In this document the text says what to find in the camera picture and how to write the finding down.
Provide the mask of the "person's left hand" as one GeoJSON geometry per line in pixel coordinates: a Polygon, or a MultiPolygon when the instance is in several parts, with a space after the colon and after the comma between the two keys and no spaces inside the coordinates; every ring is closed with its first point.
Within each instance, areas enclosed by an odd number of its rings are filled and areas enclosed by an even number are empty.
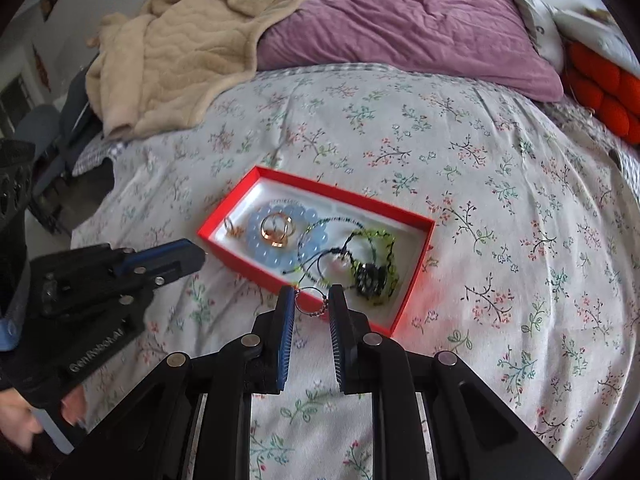
{"type": "MultiPolygon", "coordinates": [[[[43,432],[43,426],[32,414],[30,404],[13,388],[2,390],[1,433],[20,451],[29,453],[36,434],[43,432]]],[[[63,419],[76,426],[85,420],[87,401],[83,385],[72,390],[63,400],[61,414],[63,419]]]]}

